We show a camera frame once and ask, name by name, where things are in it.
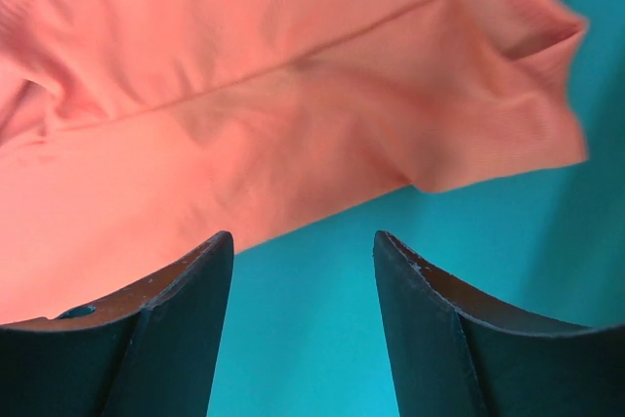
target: teal table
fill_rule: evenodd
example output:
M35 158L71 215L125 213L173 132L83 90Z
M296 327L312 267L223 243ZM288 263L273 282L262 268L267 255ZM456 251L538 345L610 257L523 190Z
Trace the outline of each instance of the teal table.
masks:
M625 320L625 0L564 1L592 22L570 86L591 161L443 195L404 189L239 256L211 417L397 416L377 229L529 310Z

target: orange cloth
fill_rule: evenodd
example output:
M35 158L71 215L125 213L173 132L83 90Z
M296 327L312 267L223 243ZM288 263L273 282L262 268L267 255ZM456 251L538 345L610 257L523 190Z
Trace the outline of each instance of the orange cloth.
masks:
M579 162L557 0L0 0L0 322L216 230Z

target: blue surface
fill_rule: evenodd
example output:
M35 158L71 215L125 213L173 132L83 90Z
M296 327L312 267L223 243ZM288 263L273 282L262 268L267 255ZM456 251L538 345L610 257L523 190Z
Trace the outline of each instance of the blue surface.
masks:
M239 256L211 417L397 416L377 229L524 308L625 320L625 0L564 1L592 21L570 87L591 161L443 195L404 189Z

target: orange garment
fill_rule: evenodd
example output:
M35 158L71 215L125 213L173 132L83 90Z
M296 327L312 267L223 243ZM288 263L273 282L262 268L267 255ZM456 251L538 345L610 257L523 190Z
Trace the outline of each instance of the orange garment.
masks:
M557 0L0 0L0 322L213 232L579 162Z

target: black plastic part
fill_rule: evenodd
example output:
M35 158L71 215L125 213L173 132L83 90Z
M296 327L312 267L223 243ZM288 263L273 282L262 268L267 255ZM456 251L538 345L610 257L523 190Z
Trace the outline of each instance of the black plastic part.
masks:
M401 417L625 416L625 325L518 309L386 232L374 260Z
M0 326L0 415L204 417L232 258L222 232L57 319Z

